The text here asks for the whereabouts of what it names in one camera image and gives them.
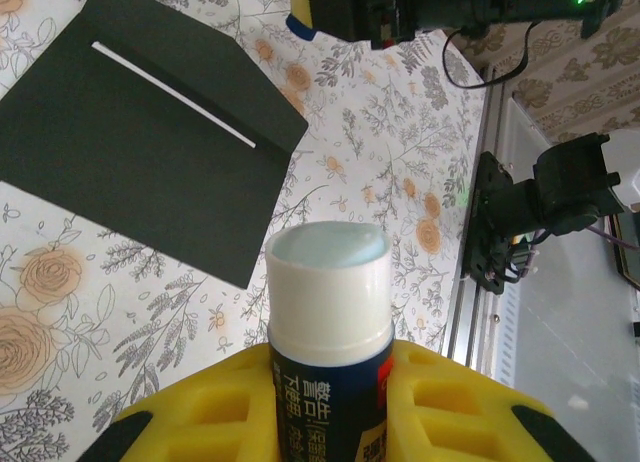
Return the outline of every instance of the floral tablecloth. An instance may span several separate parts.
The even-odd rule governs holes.
[[[0,96],[83,1],[0,0]],[[484,97],[445,82],[443,35],[372,52],[298,40],[288,0],[159,1],[235,37],[309,121],[269,234],[383,226],[397,336],[440,350]],[[268,317],[262,257],[239,290],[0,183],[0,461],[75,460],[123,407],[265,341]]]

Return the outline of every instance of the glue stick label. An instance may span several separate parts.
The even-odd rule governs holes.
[[[283,462],[384,462],[393,342],[344,367],[313,367],[271,346]]]

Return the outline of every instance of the black paper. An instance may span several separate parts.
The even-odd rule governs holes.
[[[3,180],[246,287],[307,124],[233,39],[153,0],[89,0],[0,100],[0,127]]]

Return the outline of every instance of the white slit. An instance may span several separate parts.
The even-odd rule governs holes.
[[[100,52],[103,55],[106,55],[107,57],[109,57],[111,60],[113,60],[114,62],[117,62],[118,64],[122,65],[123,67],[126,67],[127,69],[129,69],[130,71],[138,74],[140,77],[148,80],[149,82],[151,82],[153,85],[155,85],[156,87],[164,90],[167,94],[171,95],[172,97],[178,99],[180,102],[182,102],[183,104],[191,107],[193,110],[195,110],[196,112],[198,112],[200,115],[203,115],[204,117],[206,117],[207,119],[209,119],[211,122],[213,122],[214,124],[216,124],[218,127],[221,127],[222,129],[226,130],[228,133],[230,133],[231,135],[233,135],[234,137],[240,139],[242,142],[244,142],[245,144],[247,144],[249,147],[251,147],[252,149],[256,148],[256,144],[254,142],[252,142],[251,140],[249,140],[247,137],[245,137],[244,135],[242,135],[240,132],[238,132],[236,129],[234,129],[233,127],[231,127],[230,125],[226,124],[225,122],[223,122],[222,120],[220,120],[219,118],[217,118],[215,115],[211,114],[210,112],[207,112],[206,110],[204,110],[202,107],[200,107],[198,104],[196,104],[195,102],[193,102],[192,100],[188,99],[187,97],[185,97],[184,95],[182,95],[180,92],[172,89],[171,87],[169,87],[167,84],[165,84],[164,82],[156,79],[153,75],[148,74],[147,72],[145,72],[144,70],[142,70],[140,67],[138,67],[137,65],[129,62],[127,59],[125,59],[124,57],[116,54],[114,51],[112,51],[111,49],[109,49],[108,47],[105,47],[104,45],[102,45],[100,42],[94,42],[93,44],[91,44],[91,47],[94,48],[95,50],[97,50],[98,52]]]

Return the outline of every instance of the glue stick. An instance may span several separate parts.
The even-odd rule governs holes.
[[[393,365],[391,242],[320,222],[268,242],[269,344],[282,462],[382,462]]]

